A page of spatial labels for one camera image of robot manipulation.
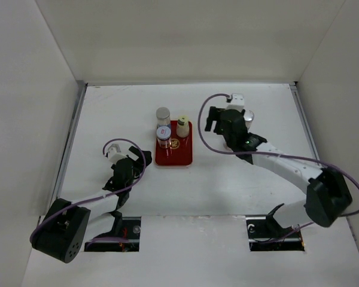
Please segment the red label jar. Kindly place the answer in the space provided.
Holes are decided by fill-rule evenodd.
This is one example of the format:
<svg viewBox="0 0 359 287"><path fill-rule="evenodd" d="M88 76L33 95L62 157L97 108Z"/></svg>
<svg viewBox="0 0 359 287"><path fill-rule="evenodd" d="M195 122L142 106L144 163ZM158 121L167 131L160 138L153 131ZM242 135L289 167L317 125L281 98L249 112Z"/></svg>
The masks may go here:
<svg viewBox="0 0 359 287"><path fill-rule="evenodd" d="M246 110L244 113L244 119L247 130L249 130L252 125L252 122L254 121L254 113L250 110Z"/></svg>
<svg viewBox="0 0 359 287"><path fill-rule="evenodd" d="M169 148L171 146L171 128L168 126L159 126L156 130L156 138L161 148Z"/></svg>

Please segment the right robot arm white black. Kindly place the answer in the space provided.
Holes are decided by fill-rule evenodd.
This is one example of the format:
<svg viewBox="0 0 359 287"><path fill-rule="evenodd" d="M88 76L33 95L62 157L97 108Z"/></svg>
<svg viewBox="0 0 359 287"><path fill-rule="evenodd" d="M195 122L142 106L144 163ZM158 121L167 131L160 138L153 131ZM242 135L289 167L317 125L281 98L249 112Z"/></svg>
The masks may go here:
<svg viewBox="0 0 359 287"><path fill-rule="evenodd" d="M265 138L247 130L243 111L210 107L205 131L222 135L235 156L273 172L306 196L289 205L281 203L267 214L265 227L271 236L280 236L288 227L307 222L328 228L352 203L339 171L281 154Z"/></svg>

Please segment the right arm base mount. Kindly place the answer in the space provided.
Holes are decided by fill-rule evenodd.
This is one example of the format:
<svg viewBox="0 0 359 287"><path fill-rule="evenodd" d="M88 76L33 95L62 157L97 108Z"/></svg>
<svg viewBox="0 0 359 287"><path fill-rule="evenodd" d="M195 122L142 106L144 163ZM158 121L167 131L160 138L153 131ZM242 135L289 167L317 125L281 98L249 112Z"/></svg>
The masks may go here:
<svg viewBox="0 0 359 287"><path fill-rule="evenodd" d="M265 216L246 217L251 252L280 252L305 250L302 234L297 227L281 227Z"/></svg>

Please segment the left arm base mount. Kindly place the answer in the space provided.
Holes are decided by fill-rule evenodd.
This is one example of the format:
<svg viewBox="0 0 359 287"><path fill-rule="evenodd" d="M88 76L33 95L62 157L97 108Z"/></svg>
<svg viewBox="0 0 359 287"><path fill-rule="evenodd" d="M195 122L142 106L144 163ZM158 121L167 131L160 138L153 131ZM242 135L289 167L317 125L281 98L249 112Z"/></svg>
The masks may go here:
<svg viewBox="0 0 359 287"><path fill-rule="evenodd" d="M141 217L98 218L89 224L83 252L139 252Z"/></svg>

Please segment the red label jar front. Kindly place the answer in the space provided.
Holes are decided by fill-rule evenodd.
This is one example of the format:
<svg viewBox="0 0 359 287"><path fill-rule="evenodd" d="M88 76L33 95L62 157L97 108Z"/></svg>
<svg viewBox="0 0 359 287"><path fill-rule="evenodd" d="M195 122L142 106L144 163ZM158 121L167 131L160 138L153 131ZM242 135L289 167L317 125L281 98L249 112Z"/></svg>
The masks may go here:
<svg viewBox="0 0 359 287"><path fill-rule="evenodd" d="M171 128L168 126L159 126L156 130L156 138L161 148L169 148L171 146Z"/></svg>

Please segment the blue label silver cap bottle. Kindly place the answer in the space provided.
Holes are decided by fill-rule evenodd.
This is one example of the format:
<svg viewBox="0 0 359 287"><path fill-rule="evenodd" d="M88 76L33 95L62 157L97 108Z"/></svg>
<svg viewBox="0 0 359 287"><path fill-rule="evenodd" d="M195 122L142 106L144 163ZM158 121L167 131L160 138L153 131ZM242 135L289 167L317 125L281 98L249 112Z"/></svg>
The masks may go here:
<svg viewBox="0 0 359 287"><path fill-rule="evenodd" d="M167 126L171 128L171 114L167 107L159 107L156 110L157 127Z"/></svg>

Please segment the yellow cap spice bottle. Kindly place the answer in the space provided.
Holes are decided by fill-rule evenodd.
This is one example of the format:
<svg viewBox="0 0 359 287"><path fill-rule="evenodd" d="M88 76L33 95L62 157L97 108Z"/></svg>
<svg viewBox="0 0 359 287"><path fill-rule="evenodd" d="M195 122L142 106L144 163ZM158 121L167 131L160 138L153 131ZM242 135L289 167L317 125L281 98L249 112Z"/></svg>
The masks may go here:
<svg viewBox="0 0 359 287"><path fill-rule="evenodd" d="M182 115L177 120L177 136L180 138L186 138L190 133L190 126L188 116Z"/></svg>

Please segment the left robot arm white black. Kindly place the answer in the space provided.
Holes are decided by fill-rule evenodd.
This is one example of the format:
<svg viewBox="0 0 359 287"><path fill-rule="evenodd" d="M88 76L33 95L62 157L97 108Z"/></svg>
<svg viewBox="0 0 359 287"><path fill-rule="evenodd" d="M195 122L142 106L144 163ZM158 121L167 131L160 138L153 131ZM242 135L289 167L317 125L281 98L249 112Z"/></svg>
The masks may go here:
<svg viewBox="0 0 359 287"><path fill-rule="evenodd" d="M151 164L152 153L136 146L123 153L114 143L103 150L103 155L111 162L112 170L104 187L93 197L76 202L56 199L30 236L33 249L69 263L80 248L88 248L95 241L89 232L91 228L99 231L99 237L113 239L121 234L119 209Z"/></svg>

